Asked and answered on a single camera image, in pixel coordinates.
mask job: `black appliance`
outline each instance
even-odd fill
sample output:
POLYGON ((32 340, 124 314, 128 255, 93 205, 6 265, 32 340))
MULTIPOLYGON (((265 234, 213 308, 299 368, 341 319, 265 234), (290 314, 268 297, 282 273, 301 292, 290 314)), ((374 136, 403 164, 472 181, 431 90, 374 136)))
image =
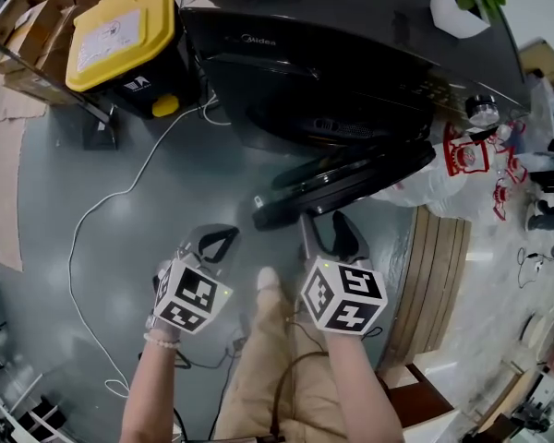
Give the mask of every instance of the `black appliance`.
POLYGON ((438 106, 466 123, 479 102, 501 121, 528 111, 502 15, 468 40, 435 28, 429 0, 182 0, 180 16, 246 146, 323 156, 255 196, 259 229, 338 209, 427 165, 438 106))

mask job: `white cable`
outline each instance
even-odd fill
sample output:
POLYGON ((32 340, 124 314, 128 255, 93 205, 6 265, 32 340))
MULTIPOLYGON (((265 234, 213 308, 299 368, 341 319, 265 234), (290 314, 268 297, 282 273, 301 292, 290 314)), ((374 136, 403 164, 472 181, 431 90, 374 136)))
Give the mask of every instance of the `white cable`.
MULTIPOLYGON (((203 105, 203 115, 204 116, 205 116, 205 111, 206 111, 207 107, 214 104, 214 103, 216 103, 217 101, 218 101, 217 97, 215 96, 215 94, 213 94, 213 97, 211 97, 207 101, 207 103, 205 103, 205 105, 203 105)), ((198 108, 192 108, 192 109, 187 110, 186 112, 182 112, 180 115, 178 115, 176 117, 176 119, 170 124, 170 126, 168 126, 166 131, 164 131, 163 135, 158 139, 158 141, 156 141, 156 144, 151 149, 150 154, 148 155, 148 158, 146 158, 146 161, 141 166, 141 169, 139 170, 138 175, 136 175, 136 178, 134 179, 133 184, 131 184, 129 189, 123 190, 121 192, 115 192, 113 194, 110 194, 110 195, 106 196, 105 198, 103 198, 102 200, 100 200, 99 202, 97 202, 96 204, 94 204, 92 207, 90 207, 87 210, 86 213, 84 213, 84 215, 82 215, 82 218, 80 218, 80 221, 78 222, 78 224, 76 225, 76 228, 74 229, 74 236, 72 238, 72 247, 70 249, 70 256, 67 259, 67 286, 68 286, 68 290, 69 290, 69 293, 70 293, 70 297, 72 298, 72 303, 74 304, 74 307, 76 308, 76 311, 78 312, 78 316, 80 317, 80 321, 82 322, 82 325, 84 325, 84 327, 89 332, 91 337, 96 341, 96 343, 102 349, 102 352, 105 353, 107 358, 109 358, 109 361, 111 362, 111 365, 113 365, 115 371, 117 371, 119 376, 121 376, 121 380, 119 380, 119 379, 107 379, 107 380, 105 380, 104 381, 104 386, 106 388, 108 388, 113 394, 118 395, 119 397, 122 397, 123 399, 126 399, 127 397, 129 397, 129 383, 127 382, 127 378, 121 372, 121 370, 117 367, 117 365, 114 363, 113 358, 111 357, 109 352, 102 345, 102 343, 99 341, 99 339, 96 337, 96 335, 94 334, 94 332, 90 328, 89 324, 86 322, 86 320, 82 316, 82 312, 80 311, 78 303, 76 302, 76 298, 74 297, 74 292, 72 291, 72 257, 74 256, 74 248, 76 247, 76 240, 78 238, 78 231, 80 230, 80 226, 82 226, 82 223, 86 220, 86 218, 91 213, 93 213, 95 210, 97 210, 104 202, 106 202, 107 200, 109 200, 110 198, 113 198, 113 197, 124 196, 125 194, 128 194, 129 192, 131 192, 135 188, 135 186, 137 185, 139 179, 141 178, 141 175, 144 174, 144 171, 145 171, 146 167, 148 167, 148 164, 150 163, 150 160, 151 160, 152 156, 154 155, 154 152, 156 152, 156 150, 160 146, 160 143, 162 143, 164 138, 166 138, 166 135, 168 135, 168 133, 170 133, 170 130, 175 127, 175 125, 178 123, 178 121, 181 118, 183 118, 183 116, 188 115, 188 114, 192 114, 193 112, 196 112, 197 110, 198 110, 198 108), (114 383, 121 386, 121 388, 125 392, 122 394, 122 393, 117 392, 113 388, 111 388, 110 384, 114 384, 114 383)), ((209 120, 207 118, 207 116, 205 116, 205 118, 210 123, 213 123, 211 120, 209 120)))
POLYGON ((208 122, 210 122, 212 125, 217 125, 217 126, 229 126, 231 125, 231 123, 220 123, 220 122, 214 122, 213 120, 211 120, 208 116, 207 116, 207 107, 210 106, 212 103, 216 103, 218 100, 218 96, 213 93, 213 95, 211 96, 210 100, 205 104, 205 106, 203 107, 203 118, 205 118, 208 122))

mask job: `potted plant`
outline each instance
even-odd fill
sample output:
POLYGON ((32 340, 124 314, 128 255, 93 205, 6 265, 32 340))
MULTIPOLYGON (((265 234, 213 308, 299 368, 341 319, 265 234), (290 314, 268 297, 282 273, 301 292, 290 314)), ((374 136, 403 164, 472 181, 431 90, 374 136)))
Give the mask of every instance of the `potted plant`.
POLYGON ((456 38, 471 38, 490 26, 506 0, 431 0, 435 26, 456 38))

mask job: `yellow lid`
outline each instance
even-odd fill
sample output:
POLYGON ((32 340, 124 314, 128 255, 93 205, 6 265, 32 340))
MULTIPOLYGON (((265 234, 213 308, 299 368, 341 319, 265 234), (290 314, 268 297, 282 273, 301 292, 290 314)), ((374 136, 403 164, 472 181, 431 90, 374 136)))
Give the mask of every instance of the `yellow lid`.
POLYGON ((101 0, 74 24, 66 85, 84 91, 156 57, 175 36, 175 0, 101 0))
POLYGON ((178 110, 179 103, 178 98, 174 95, 167 93, 158 99, 151 107, 151 114, 160 118, 168 114, 173 114, 178 110))

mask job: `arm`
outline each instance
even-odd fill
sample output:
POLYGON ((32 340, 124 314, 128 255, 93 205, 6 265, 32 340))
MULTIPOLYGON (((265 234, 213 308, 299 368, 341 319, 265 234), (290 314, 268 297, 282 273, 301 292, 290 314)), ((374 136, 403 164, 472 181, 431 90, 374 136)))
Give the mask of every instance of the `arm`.
MULTIPOLYGON (((160 329, 152 338, 174 341, 160 329)), ((120 443, 170 443, 173 438, 175 350, 146 342, 123 412, 120 443)))
POLYGON ((371 368, 361 340, 327 333, 326 341, 350 443, 404 442, 398 415, 371 368))

